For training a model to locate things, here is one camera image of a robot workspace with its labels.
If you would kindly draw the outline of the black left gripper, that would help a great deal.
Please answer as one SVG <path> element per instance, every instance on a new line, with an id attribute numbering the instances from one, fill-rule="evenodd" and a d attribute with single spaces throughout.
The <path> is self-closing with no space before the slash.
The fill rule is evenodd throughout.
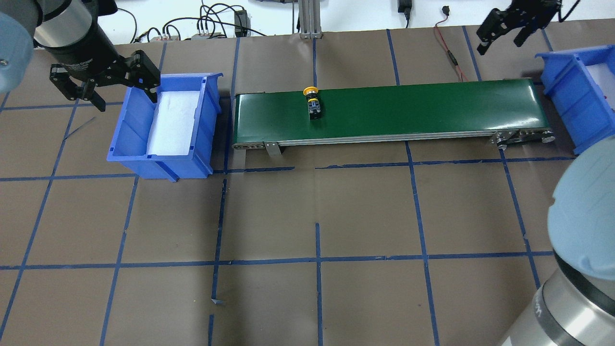
<path id="1" fill-rule="evenodd" d="M 123 83 L 145 92 L 152 103 L 158 102 L 158 67 L 143 50 L 128 58 L 121 56 L 102 29 L 90 29 L 76 42 L 48 47 L 48 51 L 57 61 L 50 70 L 50 81 L 68 100 L 90 101 L 105 112 L 106 101 L 95 91 L 96 86 Z"/>

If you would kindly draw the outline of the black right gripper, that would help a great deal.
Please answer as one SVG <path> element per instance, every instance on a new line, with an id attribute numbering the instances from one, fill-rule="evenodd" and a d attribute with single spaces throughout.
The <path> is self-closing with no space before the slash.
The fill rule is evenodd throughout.
<path id="1" fill-rule="evenodd" d="M 561 0 L 513 0 L 506 10 L 494 8 L 476 31 L 480 42 L 479 55 L 485 55 L 491 44 L 510 29 L 520 28 L 514 45 L 523 46 L 540 28 L 545 28 L 562 8 Z"/>

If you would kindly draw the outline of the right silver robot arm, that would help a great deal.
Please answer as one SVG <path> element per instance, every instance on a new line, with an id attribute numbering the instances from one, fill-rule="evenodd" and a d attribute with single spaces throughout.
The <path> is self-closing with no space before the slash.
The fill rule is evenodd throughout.
<path id="1" fill-rule="evenodd" d="M 541 79 L 576 145 L 552 195 L 557 267 L 501 346 L 614 344 L 614 46 L 542 53 Z"/>

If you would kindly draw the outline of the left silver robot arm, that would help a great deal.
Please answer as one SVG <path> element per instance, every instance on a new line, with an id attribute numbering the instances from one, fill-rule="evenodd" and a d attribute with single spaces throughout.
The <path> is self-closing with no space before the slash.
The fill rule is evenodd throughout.
<path id="1" fill-rule="evenodd" d="M 49 80 L 68 100 L 89 101 L 105 111 L 97 87 L 124 85 L 157 103 L 160 70 L 142 50 L 120 55 L 98 19 L 117 13 L 114 0 L 3 0 L 0 3 L 0 89 L 24 79 L 35 48 L 56 60 Z"/>

